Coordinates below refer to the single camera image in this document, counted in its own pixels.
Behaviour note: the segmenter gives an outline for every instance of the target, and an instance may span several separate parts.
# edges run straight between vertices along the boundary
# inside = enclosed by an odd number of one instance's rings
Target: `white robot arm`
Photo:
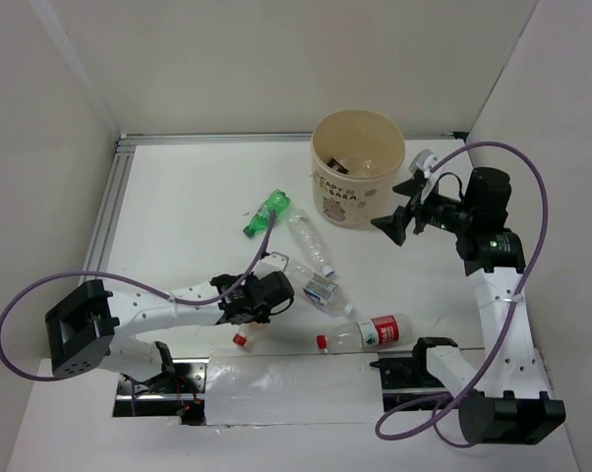
[[[564,422],[565,412],[561,401],[550,398],[543,366],[537,361],[525,292],[513,296],[525,260],[518,236],[504,227],[509,177],[498,169],[477,167],[466,193],[456,201],[438,193],[444,176],[439,162],[431,151],[420,152],[410,165],[412,178],[393,189],[410,198],[408,205],[372,222],[398,246],[405,242],[412,219],[415,234],[428,224],[455,234],[456,251],[479,307],[486,352],[498,342],[508,304],[516,304],[497,357],[474,392],[461,401],[458,415],[470,443],[537,443]],[[452,396],[478,373],[447,338],[419,339],[413,355],[419,371],[438,379]]]
[[[286,264],[283,255],[266,255],[234,292],[203,305],[198,302],[219,298],[238,277],[224,274],[171,290],[168,299],[107,290],[102,280],[84,282],[45,317],[53,376],[101,368],[158,388],[174,375],[169,349],[162,342],[140,341],[136,334],[183,325],[268,323],[293,302],[294,291],[282,272]]]

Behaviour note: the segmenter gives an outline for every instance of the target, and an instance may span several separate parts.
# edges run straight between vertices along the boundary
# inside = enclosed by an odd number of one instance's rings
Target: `red bottle label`
[[[398,324],[393,316],[373,318],[372,322],[377,330],[379,344],[398,341]]]
[[[393,316],[373,318],[358,322],[365,346],[398,341],[398,324]]]

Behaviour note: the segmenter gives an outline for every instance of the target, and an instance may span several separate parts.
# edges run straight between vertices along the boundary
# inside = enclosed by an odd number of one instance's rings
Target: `white wall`
[[[29,4],[0,0],[0,311],[27,283],[81,266],[113,146]],[[34,294],[9,320],[22,367],[36,372],[44,313],[73,284]],[[0,365],[0,470],[30,388]]]
[[[51,1],[127,133],[469,131],[537,0]]]
[[[541,0],[473,128],[534,160],[550,194],[550,230],[529,284],[536,338],[549,361],[583,472],[592,471],[592,0]],[[510,172],[510,226],[532,248],[540,205],[526,168],[502,151],[476,164]]]

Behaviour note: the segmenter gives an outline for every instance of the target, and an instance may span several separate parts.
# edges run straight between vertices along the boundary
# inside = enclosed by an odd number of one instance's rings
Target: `cable clip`
[[[518,295],[512,295],[510,298],[499,297],[497,301],[504,303],[519,303],[525,301],[525,297],[522,293],[519,293]]]
[[[178,318],[178,304],[176,303],[176,296],[174,295],[174,292],[169,291],[167,293],[169,293],[169,298],[167,301],[174,306],[174,318]]]

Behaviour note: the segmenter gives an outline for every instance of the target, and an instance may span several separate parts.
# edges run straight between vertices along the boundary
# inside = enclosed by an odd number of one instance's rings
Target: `clear plastic sheet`
[[[365,423],[383,414],[377,354],[212,357],[208,425]]]

